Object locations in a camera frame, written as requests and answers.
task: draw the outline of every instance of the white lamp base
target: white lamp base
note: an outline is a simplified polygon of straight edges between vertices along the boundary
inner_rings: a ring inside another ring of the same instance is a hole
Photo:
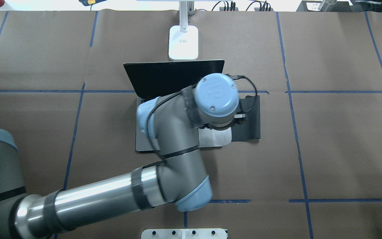
[[[173,61],[198,58],[198,29],[196,26],[188,26],[187,32],[181,32],[179,26],[170,28],[169,58]]]

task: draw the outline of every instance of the electrical cable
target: electrical cable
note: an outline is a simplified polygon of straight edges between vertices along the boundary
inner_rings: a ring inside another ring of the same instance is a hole
[[[150,131],[149,131],[149,127],[148,127],[148,124],[150,122],[150,118],[151,116],[154,114],[154,112],[160,107],[162,106],[164,103],[168,102],[169,100],[175,98],[176,96],[182,94],[181,91],[178,91],[174,94],[172,94],[171,96],[167,97],[166,99],[162,100],[160,103],[158,103],[151,111],[150,113],[148,114],[147,116],[147,120],[145,122],[145,132],[147,134],[147,139],[148,141],[150,142],[150,145],[151,145],[151,148],[153,149],[153,151],[155,151],[157,153],[157,155],[159,156],[159,158],[162,159],[163,162],[165,162],[165,158],[160,154],[160,150],[156,150],[156,147],[154,146],[154,143],[153,143],[153,140],[151,139],[150,137]]]
[[[265,3],[266,3],[266,6],[263,8],[264,12],[270,12],[270,9],[271,9],[270,4],[267,1],[265,1]]]
[[[153,162],[153,163],[150,163],[148,165],[145,165],[143,166],[142,168],[149,168],[149,167],[152,167],[152,166],[155,166],[155,165],[159,165],[159,164],[164,164],[165,162],[164,161],[157,161],[157,162]]]
[[[227,74],[227,76],[229,76],[232,80],[239,80],[239,79],[246,79],[248,82],[250,82],[250,84],[253,86],[254,88],[254,101],[253,101],[253,105],[250,107],[250,109],[248,110],[243,110],[242,106],[241,106],[241,101],[240,101],[240,108],[241,108],[241,112],[239,112],[240,114],[247,114],[248,112],[250,112],[254,106],[256,105],[256,102],[257,102],[257,89],[256,89],[256,86],[253,84],[253,82],[246,76],[242,76],[242,75],[229,75]]]
[[[253,1],[252,3],[250,3],[250,5],[247,7],[247,9],[245,10],[247,12],[247,10],[250,8],[250,6],[253,4],[253,3],[259,3],[260,4],[260,9],[262,8],[262,2],[261,1]]]
[[[216,7],[219,3],[221,3],[221,2],[223,2],[224,8],[226,8],[225,1],[218,1],[218,2],[215,4],[215,6],[213,6],[212,11],[213,11],[213,10],[215,9],[215,7]]]
[[[259,9],[259,12],[265,12],[266,9],[266,1],[263,3],[262,7]]]

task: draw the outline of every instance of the desk lamp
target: desk lamp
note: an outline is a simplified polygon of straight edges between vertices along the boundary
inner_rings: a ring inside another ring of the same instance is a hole
[[[178,0],[137,0],[178,1]],[[172,61],[196,60],[198,58],[198,29],[188,25],[188,13],[193,14],[194,2],[179,0],[179,25],[169,31],[169,58]]]

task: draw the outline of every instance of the black tape band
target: black tape band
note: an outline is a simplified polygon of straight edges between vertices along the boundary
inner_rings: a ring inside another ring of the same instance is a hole
[[[50,231],[57,232],[57,233],[71,231],[75,229],[75,228],[66,228],[60,223],[57,217],[55,201],[56,201],[57,194],[61,191],[64,191],[64,190],[60,189],[56,192],[48,194],[47,197],[45,197],[44,209],[43,209],[45,224],[47,225]]]
[[[184,98],[186,112],[188,119],[191,122],[192,128],[202,127],[203,121],[201,120],[200,114],[198,113],[198,107],[194,100],[194,93],[192,91],[192,86],[188,86],[181,90],[182,97]]]
[[[191,148],[186,148],[186,149],[183,149],[183,150],[180,150],[180,151],[176,151],[176,152],[173,152],[173,153],[165,154],[165,155],[163,155],[163,157],[165,159],[168,159],[168,158],[171,158],[171,157],[182,155],[184,153],[192,152],[192,151],[197,150],[197,149],[198,149],[198,145],[195,145],[194,147],[191,147]]]
[[[26,188],[23,186],[20,188],[16,188],[16,189],[12,189],[12,190],[0,193],[0,201],[24,194],[25,192],[26,192]]]
[[[142,171],[142,167],[132,171],[131,187],[132,187],[132,192],[134,194],[134,199],[139,209],[141,210],[152,209],[154,207],[150,205],[150,203],[148,202],[147,195],[144,194],[144,188],[142,187],[142,181],[141,181],[141,171]]]

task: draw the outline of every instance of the laptop screen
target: laptop screen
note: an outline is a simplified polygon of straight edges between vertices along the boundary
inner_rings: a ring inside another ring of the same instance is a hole
[[[125,63],[136,94],[143,99],[173,94],[212,73],[222,73],[224,60]]]

